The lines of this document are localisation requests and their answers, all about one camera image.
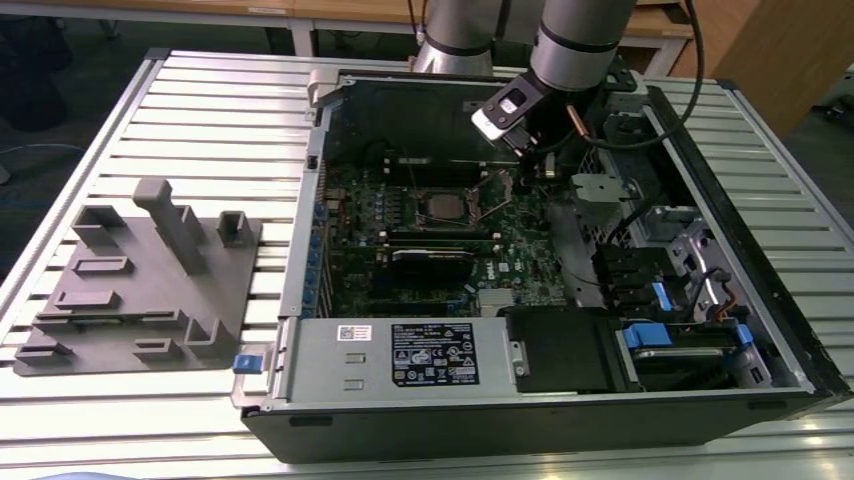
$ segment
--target dark floor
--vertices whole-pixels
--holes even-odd
[[[67,104],[69,116],[57,127],[21,133],[0,119],[0,150],[30,143],[65,143],[86,147],[109,114],[149,47],[240,53],[292,53],[289,33],[261,28],[121,22],[120,37],[107,40],[93,20],[67,20],[63,36],[73,51],[69,68],[55,73],[54,84]],[[320,54],[329,57],[405,60],[416,53],[410,36],[321,32]],[[500,45],[498,65],[521,66],[526,47]],[[854,134],[807,118],[785,141],[795,158],[854,221]],[[0,186],[0,278],[10,268],[43,213],[62,188],[78,155],[69,151],[29,150],[0,157],[11,180]]]

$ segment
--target power supply label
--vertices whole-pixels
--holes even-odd
[[[398,387],[477,385],[470,323],[392,324],[390,375]]]

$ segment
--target motherboard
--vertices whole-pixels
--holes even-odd
[[[565,304],[547,197],[513,195],[512,174],[420,158],[328,169],[332,316],[494,316]]]

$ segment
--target wooden cabinet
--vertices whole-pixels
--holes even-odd
[[[735,82],[783,137],[854,62],[852,0],[695,0],[705,76]],[[693,44],[672,76],[691,77]]]

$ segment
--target aluminum slotted table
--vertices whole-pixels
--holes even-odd
[[[89,471],[140,478],[845,478],[854,404],[759,424],[700,447],[405,463],[286,465],[238,419],[229,370],[21,378],[13,355],[74,248],[81,205],[130,202],[166,177],[197,216],[264,221],[241,341],[276,333],[278,293],[305,154],[305,83],[318,67],[405,64],[170,52],[146,59],[0,289],[0,478]],[[648,79],[676,110],[691,82]],[[854,235],[740,93],[705,84],[692,137],[845,377],[854,377]],[[265,379],[249,377],[246,393]]]

